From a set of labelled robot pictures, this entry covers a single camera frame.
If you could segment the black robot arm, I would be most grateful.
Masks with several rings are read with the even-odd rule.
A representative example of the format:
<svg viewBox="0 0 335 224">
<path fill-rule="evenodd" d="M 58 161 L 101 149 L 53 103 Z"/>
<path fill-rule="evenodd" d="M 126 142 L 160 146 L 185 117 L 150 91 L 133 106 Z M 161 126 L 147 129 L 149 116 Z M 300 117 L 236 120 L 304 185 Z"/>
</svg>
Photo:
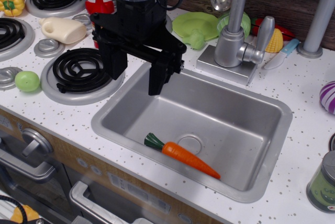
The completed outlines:
<svg viewBox="0 0 335 224">
<path fill-rule="evenodd" d="M 151 63 L 148 94 L 159 95 L 183 67 L 187 47 L 166 27 L 168 0 L 116 0 L 114 14 L 94 13 L 93 39 L 107 74 L 116 80 L 127 68 L 127 55 Z"/>
</svg>

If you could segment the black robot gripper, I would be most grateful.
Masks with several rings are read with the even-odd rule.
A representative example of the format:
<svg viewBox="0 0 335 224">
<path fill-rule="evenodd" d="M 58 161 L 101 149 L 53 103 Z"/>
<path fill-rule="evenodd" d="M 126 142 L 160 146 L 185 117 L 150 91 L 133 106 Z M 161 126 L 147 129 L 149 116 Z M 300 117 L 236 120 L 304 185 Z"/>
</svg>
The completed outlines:
<svg viewBox="0 0 335 224">
<path fill-rule="evenodd" d="M 117 80 L 128 66 L 131 54 L 151 63 L 150 96 L 160 95 L 173 73 L 183 67 L 186 45 L 165 27 L 168 0 L 116 0 L 114 14 L 94 13 L 94 39 L 98 43 L 106 73 Z"/>
</svg>

